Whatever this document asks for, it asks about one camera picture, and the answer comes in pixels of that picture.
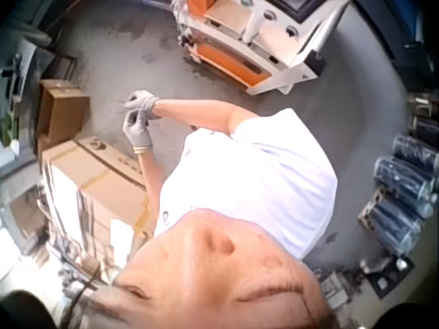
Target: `white t-shirt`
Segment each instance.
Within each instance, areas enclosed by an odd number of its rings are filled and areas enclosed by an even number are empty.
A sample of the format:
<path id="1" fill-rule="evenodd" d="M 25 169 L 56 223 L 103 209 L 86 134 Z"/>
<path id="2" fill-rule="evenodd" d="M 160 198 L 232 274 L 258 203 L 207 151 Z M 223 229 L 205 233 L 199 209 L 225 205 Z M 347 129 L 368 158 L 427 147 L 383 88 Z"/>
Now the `white t-shirt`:
<path id="1" fill-rule="evenodd" d="M 231 136 L 199 129 L 163 185 L 154 236 L 206 208 L 260 225 L 301 259 L 328 226 L 336 189 L 326 154 L 290 108 Z"/>

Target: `gray floor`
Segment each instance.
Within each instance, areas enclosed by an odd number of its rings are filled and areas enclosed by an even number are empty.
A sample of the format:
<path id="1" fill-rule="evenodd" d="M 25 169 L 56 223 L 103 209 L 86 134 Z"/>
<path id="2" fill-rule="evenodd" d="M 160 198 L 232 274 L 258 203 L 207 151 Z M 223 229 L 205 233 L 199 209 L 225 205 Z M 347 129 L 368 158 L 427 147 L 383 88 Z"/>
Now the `gray floor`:
<path id="1" fill-rule="evenodd" d="M 126 1 L 90 1 L 64 33 L 62 48 L 80 61 L 75 78 L 91 95 L 83 135 L 96 134 L 131 152 L 121 133 L 123 100 L 136 89 L 159 97 L 221 99 L 260 115 L 292 107 L 327 152 L 339 178 L 335 212 L 323 241 L 306 261 L 311 267 L 353 267 L 379 248 L 357 224 L 372 196 L 375 159 L 390 152 L 405 129 L 405 90 L 377 39 L 349 7 L 323 49 L 323 76 L 256 97 L 182 58 L 173 16 Z M 170 172 L 189 128 L 155 121 L 151 135 L 158 159 Z"/>

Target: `eye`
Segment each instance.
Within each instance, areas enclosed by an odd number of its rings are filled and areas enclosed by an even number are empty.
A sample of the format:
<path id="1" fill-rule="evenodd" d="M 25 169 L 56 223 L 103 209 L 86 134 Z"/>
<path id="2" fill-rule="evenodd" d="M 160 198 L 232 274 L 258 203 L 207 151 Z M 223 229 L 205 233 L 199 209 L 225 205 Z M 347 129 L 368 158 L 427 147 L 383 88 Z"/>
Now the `eye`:
<path id="1" fill-rule="evenodd" d="M 123 286 L 119 286 L 119 288 L 129 292 L 131 295 L 134 295 L 137 298 L 140 298 L 142 300 L 150 300 L 151 299 L 151 297 L 146 295 L 145 292 L 142 289 L 140 289 L 139 287 L 132 286 L 132 285 L 123 285 Z"/>

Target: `plastic-wrapped cylinder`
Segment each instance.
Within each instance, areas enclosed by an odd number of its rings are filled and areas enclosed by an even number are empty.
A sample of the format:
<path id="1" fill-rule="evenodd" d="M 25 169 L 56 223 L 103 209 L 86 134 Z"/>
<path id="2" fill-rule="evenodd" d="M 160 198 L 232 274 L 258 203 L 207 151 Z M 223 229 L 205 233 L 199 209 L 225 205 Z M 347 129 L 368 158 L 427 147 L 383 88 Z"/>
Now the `plastic-wrapped cylinder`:
<path id="1" fill-rule="evenodd" d="M 429 173 L 439 174 L 439 153 L 411 136 L 397 135 L 393 140 L 393 153 Z"/>
<path id="2" fill-rule="evenodd" d="M 418 242 L 419 218 L 387 197 L 375 204 L 369 216 L 380 241 L 393 254 L 407 255 Z"/>
<path id="3" fill-rule="evenodd" d="M 382 156 L 375 162 L 374 177 L 404 199 L 429 201 L 433 186 L 431 181 L 405 161 Z"/>
<path id="4" fill-rule="evenodd" d="M 409 124 L 410 134 L 422 142 L 439 149 L 439 123 L 420 117 L 412 117 Z"/>
<path id="5" fill-rule="evenodd" d="M 416 216 L 419 216 L 421 224 L 424 224 L 424 220 L 430 218 L 433 215 L 434 208 L 430 202 L 425 202 L 423 200 L 415 201 L 413 199 L 404 199 L 399 195 L 387 194 L 386 198 L 394 202 L 400 208 L 407 209 L 407 213 L 414 212 Z"/>

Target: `gray work glove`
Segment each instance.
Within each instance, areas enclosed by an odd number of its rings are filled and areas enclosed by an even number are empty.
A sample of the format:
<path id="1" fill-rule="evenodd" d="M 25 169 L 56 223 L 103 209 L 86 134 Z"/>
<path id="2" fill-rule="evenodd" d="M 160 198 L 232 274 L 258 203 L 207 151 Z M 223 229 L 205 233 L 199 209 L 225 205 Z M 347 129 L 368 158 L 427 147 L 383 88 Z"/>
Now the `gray work glove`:
<path id="1" fill-rule="evenodd" d="M 131 142 L 135 154 L 152 151 L 152 141 L 147 129 L 147 116 L 147 111 L 130 110 L 123 121 L 122 131 Z"/>
<path id="2" fill-rule="evenodd" d="M 159 119 L 160 117 L 152 113 L 152 108 L 156 104 L 159 98 L 146 90 L 134 91 L 125 103 L 124 108 L 127 110 L 142 110 L 147 113 L 147 120 Z"/>

